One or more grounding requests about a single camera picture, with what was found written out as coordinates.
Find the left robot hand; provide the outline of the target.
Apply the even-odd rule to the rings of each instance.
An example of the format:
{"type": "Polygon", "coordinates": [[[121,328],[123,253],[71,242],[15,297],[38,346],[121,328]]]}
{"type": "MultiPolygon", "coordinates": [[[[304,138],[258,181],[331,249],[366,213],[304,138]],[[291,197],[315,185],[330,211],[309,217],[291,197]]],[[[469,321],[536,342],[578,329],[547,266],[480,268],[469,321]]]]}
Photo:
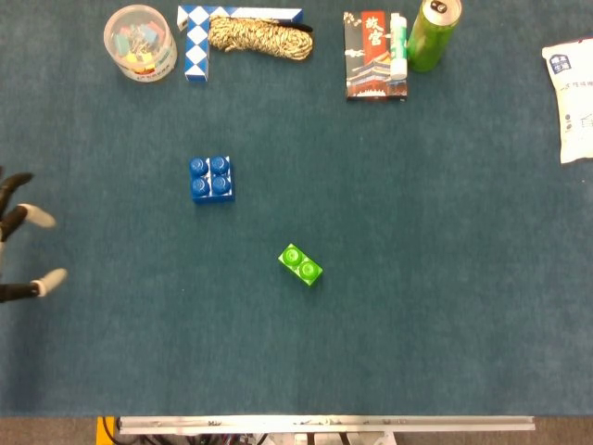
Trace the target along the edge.
{"type": "MultiPolygon", "coordinates": [[[[25,223],[33,223],[42,228],[56,226],[55,218],[45,210],[32,204],[20,203],[9,213],[5,213],[6,206],[13,193],[27,184],[33,177],[30,172],[15,173],[1,182],[1,251],[4,251],[7,240],[25,223]]],[[[22,299],[37,299],[46,297],[59,287],[68,277],[65,268],[57,268],[41,278],[29,283],[2,284],[1,302],[7,303],[22,299]]]]}

